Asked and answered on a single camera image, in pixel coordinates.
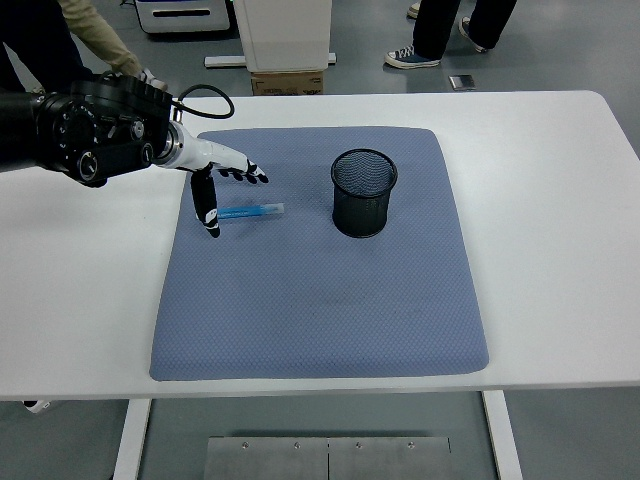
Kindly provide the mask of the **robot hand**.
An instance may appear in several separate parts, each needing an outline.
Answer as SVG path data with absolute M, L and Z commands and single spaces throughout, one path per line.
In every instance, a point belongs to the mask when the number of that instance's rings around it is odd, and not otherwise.
M 190 188 L 196 217 L 213 238 L 220 235 L 218 203 L 213 172 L 237 181 L 268 183 L 264 171 L 245 154 L 209 140 L 194 138 L 184 130 L 172 158 L 172 169 L 191 173 Z

